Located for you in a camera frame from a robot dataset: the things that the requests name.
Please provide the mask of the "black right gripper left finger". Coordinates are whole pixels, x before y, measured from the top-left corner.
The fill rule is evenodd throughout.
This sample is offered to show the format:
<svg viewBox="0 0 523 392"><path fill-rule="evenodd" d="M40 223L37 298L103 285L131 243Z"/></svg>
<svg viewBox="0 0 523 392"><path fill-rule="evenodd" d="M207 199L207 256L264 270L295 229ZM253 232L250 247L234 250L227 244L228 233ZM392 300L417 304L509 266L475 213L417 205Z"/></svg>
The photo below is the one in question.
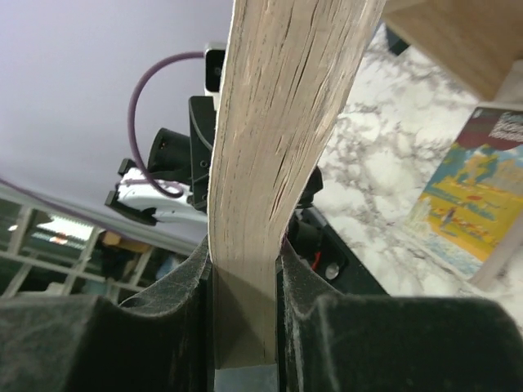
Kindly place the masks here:
<svg viewBox="0 0 523 392"><path fill-rule="evenodd" d="M1 302L4 391L210 391L208 245L116 305L103 296Z"/></svg>

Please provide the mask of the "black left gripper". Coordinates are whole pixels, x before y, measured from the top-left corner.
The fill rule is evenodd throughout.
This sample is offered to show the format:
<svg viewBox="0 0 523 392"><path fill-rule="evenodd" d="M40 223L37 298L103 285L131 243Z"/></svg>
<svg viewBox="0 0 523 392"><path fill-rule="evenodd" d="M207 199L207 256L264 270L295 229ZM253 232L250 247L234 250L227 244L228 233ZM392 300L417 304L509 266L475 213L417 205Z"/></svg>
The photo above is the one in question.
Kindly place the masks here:
<svg viewBox="0 0 523 392"><path fill-rule="evenodd" d="M216 111L211 96L189 98L191 190L193 207L207 211L208 175L216 127Z"/></svg>

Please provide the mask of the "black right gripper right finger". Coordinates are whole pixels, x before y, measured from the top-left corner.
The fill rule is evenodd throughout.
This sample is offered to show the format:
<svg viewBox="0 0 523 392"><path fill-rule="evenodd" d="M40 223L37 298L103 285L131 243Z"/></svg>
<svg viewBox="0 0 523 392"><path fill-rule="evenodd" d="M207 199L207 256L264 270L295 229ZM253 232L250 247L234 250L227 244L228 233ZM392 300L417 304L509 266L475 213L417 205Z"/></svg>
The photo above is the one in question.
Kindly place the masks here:
<svg viewBox="0 0 523 392"><path fill-rule="evenodd" d="M279 390L521 390L521 334L498 303L342 294L289 244L279 264Z"/></svg>

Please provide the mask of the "purple green bottom book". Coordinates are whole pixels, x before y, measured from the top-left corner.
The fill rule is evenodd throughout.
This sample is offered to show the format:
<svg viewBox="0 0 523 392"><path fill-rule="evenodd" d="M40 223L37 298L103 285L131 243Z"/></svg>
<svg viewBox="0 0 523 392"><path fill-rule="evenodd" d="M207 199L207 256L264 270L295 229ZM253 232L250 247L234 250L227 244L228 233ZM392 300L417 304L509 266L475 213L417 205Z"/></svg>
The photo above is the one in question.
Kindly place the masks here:
<svg viewBox="0 0 523 392"><path fill-rule="evenodd" d="M384 7L237 1L208 187L215 365L275 361L275 266Z"/></svg>

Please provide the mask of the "Brideshead Revisited paperback book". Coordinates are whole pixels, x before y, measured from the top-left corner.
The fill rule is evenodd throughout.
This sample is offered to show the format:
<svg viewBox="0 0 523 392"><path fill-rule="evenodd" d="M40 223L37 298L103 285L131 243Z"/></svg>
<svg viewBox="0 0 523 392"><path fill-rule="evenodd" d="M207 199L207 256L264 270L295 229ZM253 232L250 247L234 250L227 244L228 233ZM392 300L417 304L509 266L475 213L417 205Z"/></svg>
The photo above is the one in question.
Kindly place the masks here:
<svg viewBox="0 0 523 392"><path fill-rule="evenodd" d="M522 244L522 106L478 105L410 213L406 235L487 289Z"/></svg>

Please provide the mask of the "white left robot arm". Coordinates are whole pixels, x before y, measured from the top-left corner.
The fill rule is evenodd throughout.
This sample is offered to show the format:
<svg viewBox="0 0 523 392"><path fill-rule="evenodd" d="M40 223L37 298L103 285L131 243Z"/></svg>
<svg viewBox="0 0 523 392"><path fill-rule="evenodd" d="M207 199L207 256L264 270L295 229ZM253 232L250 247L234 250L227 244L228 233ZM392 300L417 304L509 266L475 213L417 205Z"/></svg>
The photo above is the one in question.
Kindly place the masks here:
<svg viewBox="0 0 523 392"><path fill-rule="evenodd" d="M172 196L159 192L138 164L125 158L118 168L120 180L105 200L108 208L149 226L207 223L209 168L217 113L209 96L192 96L188 108L190 134L160 129L146 165L157 185Z"/></svg>

